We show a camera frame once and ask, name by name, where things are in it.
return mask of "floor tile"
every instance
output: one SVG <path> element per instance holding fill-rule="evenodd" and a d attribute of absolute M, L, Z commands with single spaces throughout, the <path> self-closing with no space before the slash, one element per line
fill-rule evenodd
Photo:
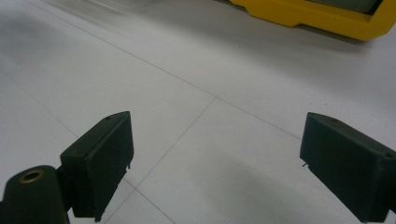
<path fill-rule="evenodd" d="M 171 224 L 173 223 L 139 191 L 135 190 L 107 224 Z"/>
<path fill-rule="evenodd" d="M 176 223 L 357 223 L 300 144 L 216 100 L 138 189 Z"/>
<path fill-rule="evenodd" d="M 121 180 L 119 187 L 114 193 L 113 198 L 108 204 L 105 213 L 102 215 L 102 220 L 99 224 L 107 223 L 108 219 L 119 209 L 122 203 L 131 195 L 134 188 L 125 180 Z M 71 224 L 92 224 L 94 218 L 76 218 L 73 215 L 72 210 L 68 213 Z"/>
<path fill-rule="evenodd" d="M 103 117 L 132 113 L 134 186 L 213 96 L 27 2 L 0 11 L 0 66 L 77 136 Z"/>
<path fill-rule="evenodd" d="M 38 165 L 61 165 L 76 137 L 29 94 L 0 72 L 0 198 L 7 181 Z"/>
<path fill-rule="evenodd" d="M 225 1 L 29 1 L 295 136 L 313 111 L 396 148 L 396 28 L 362 43 Z"/>

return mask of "yellow plastic bin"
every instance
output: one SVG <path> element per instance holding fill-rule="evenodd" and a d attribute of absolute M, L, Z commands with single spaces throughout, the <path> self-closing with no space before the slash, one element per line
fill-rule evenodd
<path fill-rule="evenodd" d="M 305 24 L 359 40 L 386 34 L 396 22 L 396 0 L 382 0 L 373 15 L 305 0 L 231 0 L 267 21 L 294 27 Z"/>

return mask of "yellow object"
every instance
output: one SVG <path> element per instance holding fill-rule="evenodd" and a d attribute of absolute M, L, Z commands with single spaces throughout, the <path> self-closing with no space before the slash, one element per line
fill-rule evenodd
<path fill-rule="evenodd" d="M 267 21 L 293 27 L 305 24 L 359 40 L 386 34 L 396 22 L 396 1 L 383 0 L 374 15 L 305 0 L 231 0 Z"/>

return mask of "gray floor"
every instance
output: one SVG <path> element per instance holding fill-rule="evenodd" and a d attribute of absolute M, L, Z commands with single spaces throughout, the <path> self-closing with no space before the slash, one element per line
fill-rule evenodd
<path fill-rule="evenodd" d="M 359 223 L 301 166 L 304 120 L 396 149 L 395 38 L 289 29 L 213 0 L 3 0 L 0 191 L 130 110 L 132 170 L 101 223 Z"/>

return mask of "white tile floor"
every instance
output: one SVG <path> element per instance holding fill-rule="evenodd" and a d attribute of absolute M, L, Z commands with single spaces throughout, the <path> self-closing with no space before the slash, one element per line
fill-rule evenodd
<path fill-rule="evenodd" d="M 396 149 L 395 38 L 288 29 L 215 0 L 3 0 L 0 190 L 130 110 L 132 170 L 101 223 L 359 223 L 301 167 L 304 119 Z"/>

